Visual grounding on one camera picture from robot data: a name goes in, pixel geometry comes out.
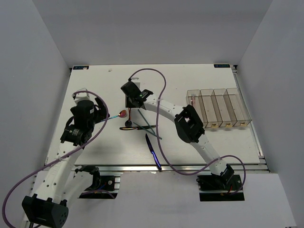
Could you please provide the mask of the rainbow spoon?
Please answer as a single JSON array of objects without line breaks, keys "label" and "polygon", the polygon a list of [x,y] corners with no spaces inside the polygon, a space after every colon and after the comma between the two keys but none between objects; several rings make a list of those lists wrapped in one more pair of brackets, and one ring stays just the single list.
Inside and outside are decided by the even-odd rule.
[{"label": "rainbow spoon", "polygon": [[122,110],[118,115],[110,116],[107,119],[111,120],[111,119],[115,119],[115,118],[125,118],[126,116],[127,116],[127,111],[126,110]]}]

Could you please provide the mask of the black spoon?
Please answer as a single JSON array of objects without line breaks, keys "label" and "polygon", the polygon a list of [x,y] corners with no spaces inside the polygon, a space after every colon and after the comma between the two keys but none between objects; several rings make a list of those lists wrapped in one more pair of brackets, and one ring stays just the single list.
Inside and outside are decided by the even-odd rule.
[{"label": "black spoon", "polygon": [[128,108],[128,120],[125,122],[125,127],[131,127],[132,121],[131,121],[131,108]]}]

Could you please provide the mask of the pink handled fork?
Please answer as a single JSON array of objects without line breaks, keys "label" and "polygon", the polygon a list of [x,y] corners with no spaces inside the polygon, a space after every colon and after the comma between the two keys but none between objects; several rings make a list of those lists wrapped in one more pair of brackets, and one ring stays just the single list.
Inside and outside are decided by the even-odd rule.
[{"label": "pink handled fork", "polygon": [[195,100],[196,100],[196,96],[195,96],[195,94],[192,94],[190,102],[193,107],[195,107],[195,102],[196,102]]}]

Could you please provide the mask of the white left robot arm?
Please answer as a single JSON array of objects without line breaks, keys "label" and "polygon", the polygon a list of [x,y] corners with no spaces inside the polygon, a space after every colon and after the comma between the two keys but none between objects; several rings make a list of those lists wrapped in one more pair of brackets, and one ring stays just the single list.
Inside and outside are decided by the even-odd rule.
[{"label": "white left robot arm", "polygon": [[95,124],[109,115],[100,98],[75,96],[75,106],[70,109],[70,119],[60,138],[59,150],[46,177],[32,196],[26,196],[22,207],[29,222],[48,228],[61,228],[65,224],[69,206],[83,191],[94,190],[100,185],[99,169],[82,166],[68,180],[75,162],[89,140],[93,138]]}]

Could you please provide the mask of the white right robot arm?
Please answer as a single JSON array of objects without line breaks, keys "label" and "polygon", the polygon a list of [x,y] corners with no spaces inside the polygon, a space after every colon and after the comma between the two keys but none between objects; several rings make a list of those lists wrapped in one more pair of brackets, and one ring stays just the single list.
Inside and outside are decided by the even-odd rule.
[{"label": "white right robot arm", "polygon": [[220,158],[209,142],[205,135],[203,122],[193,106],[182,107],[161,100],[147,89],[141,91],[132,81],[125,83],[121,90],[126,95],[127,100],[136,108],[155,112],[158,116],[161,115],[174,122],[179,138],[193,146],[204,161],[210,163],[211,175],[219,189],[224,190],[231,185],[234,171]]}]

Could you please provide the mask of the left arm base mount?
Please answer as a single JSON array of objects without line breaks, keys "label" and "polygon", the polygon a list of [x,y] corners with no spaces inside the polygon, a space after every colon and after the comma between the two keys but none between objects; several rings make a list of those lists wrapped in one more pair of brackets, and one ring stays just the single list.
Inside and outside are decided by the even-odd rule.
[{"label": "left arm base mount", "polygon": [[107,175],[94,169],[92,184],[85,189],[79,199],[115,199],[119,186],[120,175]]}]

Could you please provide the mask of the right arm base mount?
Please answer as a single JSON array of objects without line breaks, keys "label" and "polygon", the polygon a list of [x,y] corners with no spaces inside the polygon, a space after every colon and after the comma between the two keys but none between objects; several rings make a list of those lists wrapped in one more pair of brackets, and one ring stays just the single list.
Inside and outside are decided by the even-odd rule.
[{"label": "right arm base mount", "polygon": [[228,184],[216,182],[212,175],[196,178],[201,202],[244,201],[243,185],[240,175],[234,175]]}]

